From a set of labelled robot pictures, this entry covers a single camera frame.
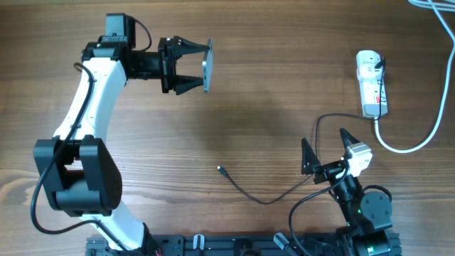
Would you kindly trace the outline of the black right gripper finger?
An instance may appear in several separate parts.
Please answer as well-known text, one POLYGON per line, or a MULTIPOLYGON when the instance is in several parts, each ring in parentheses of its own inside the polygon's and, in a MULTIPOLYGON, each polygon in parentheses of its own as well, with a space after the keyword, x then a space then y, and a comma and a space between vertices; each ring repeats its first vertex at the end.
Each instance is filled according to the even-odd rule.
POLYGON ((306 138, 301 140, 302 148, 302 161, 301 161, 301 173, 305 175, 311 175, 318 171, 321 165, 315 152, 309 144, 306 138))
POLYGON ((343 142, 344 149, 347 149, 350 145, 357 144, 360 141, 356 139, 351 133, 345 128, 340 128, 341 140, 343 142))

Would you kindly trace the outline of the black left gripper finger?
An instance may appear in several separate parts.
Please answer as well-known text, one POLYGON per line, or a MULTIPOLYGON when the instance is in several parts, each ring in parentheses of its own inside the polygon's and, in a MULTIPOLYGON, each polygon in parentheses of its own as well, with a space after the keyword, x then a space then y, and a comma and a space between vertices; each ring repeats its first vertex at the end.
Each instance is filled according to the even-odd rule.
POLYGON ((208 52, 209 45, 203 45, 186 40, 185 38, 174 36, 173 52, 175 57, 182 57, 183 55, 208 52))
POLYGON ((174 80, 174 91, 176 95, 182 95, 193 88, 203 85, 203 78, 188 76, 188 75, 177 75, 174 80))

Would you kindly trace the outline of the blue Samsung Galaxy phone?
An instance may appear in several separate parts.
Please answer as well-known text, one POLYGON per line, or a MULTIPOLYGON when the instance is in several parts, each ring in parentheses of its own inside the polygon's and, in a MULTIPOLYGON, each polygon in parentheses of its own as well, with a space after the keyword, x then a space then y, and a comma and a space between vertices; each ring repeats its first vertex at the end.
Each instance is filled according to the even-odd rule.
POLYGON ((210 81, 213 72, 213 40, 208 40, 209 49, 205 52, 203 56, 203 89, 205 93, 209 92, 210 81))

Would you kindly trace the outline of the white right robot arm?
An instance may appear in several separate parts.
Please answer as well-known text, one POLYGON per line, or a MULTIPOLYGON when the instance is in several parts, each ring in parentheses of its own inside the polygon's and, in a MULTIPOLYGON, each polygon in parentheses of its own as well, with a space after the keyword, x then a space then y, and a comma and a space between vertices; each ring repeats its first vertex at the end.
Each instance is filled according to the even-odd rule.
POLYGON ((337 229, 335 239, 342 255, 386 255, 392 252, 386 230, 392 227, 391 193, 377 185, 361 186, 358 177, 368 168, 371 148, 340 129, 345 149, 337 161, 321 164, 307 139, 301 140, 301 172, 313 175, 314 183, 330 183, 346 226, 337 229))

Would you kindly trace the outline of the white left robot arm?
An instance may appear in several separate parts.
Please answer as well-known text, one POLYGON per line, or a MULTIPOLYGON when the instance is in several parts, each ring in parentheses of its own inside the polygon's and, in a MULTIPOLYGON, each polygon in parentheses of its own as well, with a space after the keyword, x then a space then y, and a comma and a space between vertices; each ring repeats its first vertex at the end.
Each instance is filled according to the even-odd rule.
POLYGON ((122 176, 105 144, 109 121, 128 80, 159 80, 163 92, 182 95, 210 87, 213 43, 174 36, 162 38, 157 51, 137 49, 137 19, 108 14, 105 33, 86 45, 76 68, 82 72, 70 109, 50 139, 33 149, 52 209, 93 226, 114 255, 160 255, 147 225, 122 202, 122 176))

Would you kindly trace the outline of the white charger adapter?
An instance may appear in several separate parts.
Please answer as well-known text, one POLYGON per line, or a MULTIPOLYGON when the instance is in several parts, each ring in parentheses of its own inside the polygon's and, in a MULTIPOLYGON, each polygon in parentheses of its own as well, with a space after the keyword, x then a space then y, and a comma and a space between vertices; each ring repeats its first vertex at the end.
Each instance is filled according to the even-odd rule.
POLYGON ((379 63, 362 63, 358 66, 357 77, 359 81, 379 80, 382 77, 383 64, 379 63))

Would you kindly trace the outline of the white power strip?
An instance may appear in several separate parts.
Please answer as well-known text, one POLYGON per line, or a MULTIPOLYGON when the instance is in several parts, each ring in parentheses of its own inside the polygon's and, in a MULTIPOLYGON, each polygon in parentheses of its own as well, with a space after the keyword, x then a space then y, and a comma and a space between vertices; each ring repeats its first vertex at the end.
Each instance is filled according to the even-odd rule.
POLYGON ((385 59, 373 50, 361 50, 356 55, 357 69, 362 63, 379 63, 380 61, 383 64, 383 72, 379 80, 358 80, 363 116, 372 119, 381 118, 388 112, 384 82, 385 59))

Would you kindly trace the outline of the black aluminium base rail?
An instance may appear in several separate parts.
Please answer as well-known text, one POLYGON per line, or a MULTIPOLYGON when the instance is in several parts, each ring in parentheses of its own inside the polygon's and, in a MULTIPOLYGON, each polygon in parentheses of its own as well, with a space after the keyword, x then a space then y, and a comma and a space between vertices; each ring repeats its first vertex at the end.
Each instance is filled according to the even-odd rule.
MULTIPOLYGON (((342 238, 335 233, 309 233, 299 239, 310 255, 400 256, 402 247, 397 233, 374 237, 342 238)), ((194 236, 155 235, 151 247, 124 252, 112 249, 104 238, 89 238, 86 255, 303 255, 290 236, 194 236)))

